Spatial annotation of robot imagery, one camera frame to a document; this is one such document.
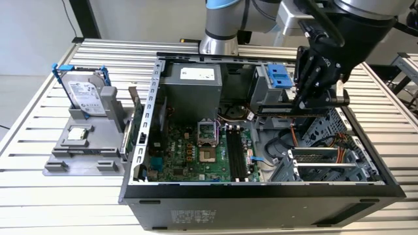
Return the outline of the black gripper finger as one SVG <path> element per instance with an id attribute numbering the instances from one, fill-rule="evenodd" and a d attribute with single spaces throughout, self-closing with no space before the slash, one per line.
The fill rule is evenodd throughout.
<path id="1" fill-rule="evenodd" d="M 336 84 L 336 96 L 340 106 L 348 106 L 350 104 L 350 96 L 345 89 L 345 83 L 342 80 L 338 80 Z"/>
<path id="2" fill-rule="evenodd" d="M 293 110 L 320 109 L 332 101 L 332 86 L 337 83 L 336 63 L 310 47 L 299 46 L 294 82 L 297 96 Z"/>

